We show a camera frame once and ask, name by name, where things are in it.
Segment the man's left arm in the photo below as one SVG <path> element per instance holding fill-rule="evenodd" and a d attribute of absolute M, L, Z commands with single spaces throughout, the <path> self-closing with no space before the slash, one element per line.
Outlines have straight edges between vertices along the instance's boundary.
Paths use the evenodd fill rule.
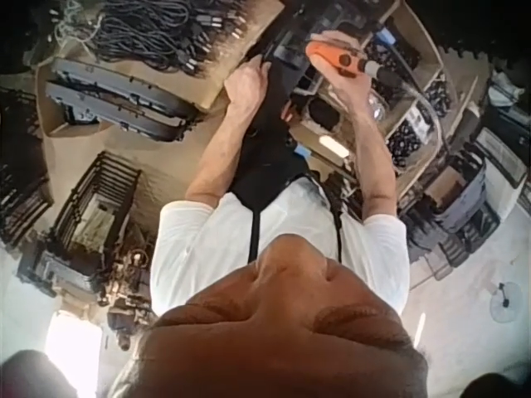
<path fill-rule="evenodd" d="M 231 103 L 227 114 L 207 145 L 186 201 L 216 208 L 232 183 L 240 158 L 243 136 L 260 108 L 267 90 L 270 63 L 256 56 L 236 69 L 225 82 Z"/>

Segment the man's right hand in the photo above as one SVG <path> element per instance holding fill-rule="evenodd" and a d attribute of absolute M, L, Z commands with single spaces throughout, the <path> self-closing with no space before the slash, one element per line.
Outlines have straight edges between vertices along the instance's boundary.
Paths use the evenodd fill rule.
<path fill-rule="evenodd" d="M 358 40 L 337 31 L 325 31 L 321 34 L 314 34 L 311 40 L 329 42 L 343 41 L 354 48 L 360 48 Z M 369 76 L 364 73 L 360 73 L 355 78 L 341 76 L 338 70 L 323 57 L 311 56 L 309 60 L 315 69 L 334 87 L 339 99 L 348 108 L 352 116 L 371 114 L 368 103 L 368 94 L 371 89 L 371 78 Z"/>

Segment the white t-shirt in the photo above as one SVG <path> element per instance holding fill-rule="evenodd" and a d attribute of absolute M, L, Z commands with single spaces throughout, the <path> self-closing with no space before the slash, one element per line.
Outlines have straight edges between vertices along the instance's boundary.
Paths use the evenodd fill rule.
<path fill-rule="evenodd" d="M 363 224 L 341 215 L 342 262 L 398 313 L 409 291 L 406 226 L 376 215 Z M 151 299 L 157 315 L 247 264 L 252 212 L 233 193 L 216 209 L 193 201 L 167 204 L 160 214 L 151 265 Z M 332 213 L 318 187 L 305 178 L 289 185 L 262 213 L 258 252 L 282 234 L 303 236 L 337 259 Z"/>

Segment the bright light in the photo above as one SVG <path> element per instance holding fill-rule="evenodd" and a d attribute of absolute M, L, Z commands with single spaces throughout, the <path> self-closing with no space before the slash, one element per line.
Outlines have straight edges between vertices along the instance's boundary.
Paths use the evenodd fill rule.
<path fill-rule="evenodd" d="M 329 135 L 321 135 L 319 137 L 319 143 L 337 154 L 342 159 L 345 159 L 350 154 L 348 149 L 346 149 L 343 145 L 338 143 Z"/>
<path fill-rule="evenodd" d="M 413 342 L 414 348 L 418 347 L 418 343 L 421 342 L 422 331 L 424 330 L 424 325 L 426 324 L 426 313 L 422 313 L 420 319 L 418 320 L 417 332 L 415 333 L 415 341 Z"/>
<path fill-rule="evenodd" d="M 101 328 L 69 313 L 60 311 L 51 319 L 45 352 L 79 398 L 95 398 L 101 336 Z"/>

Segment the window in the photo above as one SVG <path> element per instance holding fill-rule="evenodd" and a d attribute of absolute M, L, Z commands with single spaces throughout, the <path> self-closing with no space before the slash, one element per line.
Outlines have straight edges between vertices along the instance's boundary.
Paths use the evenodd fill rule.
<path fill-rule="evenodd" d="M 70 313 L 59 311 L 51 319 L 45 352 L 79 398 L 95 398 L 101 338 L 101 328 Z"/>

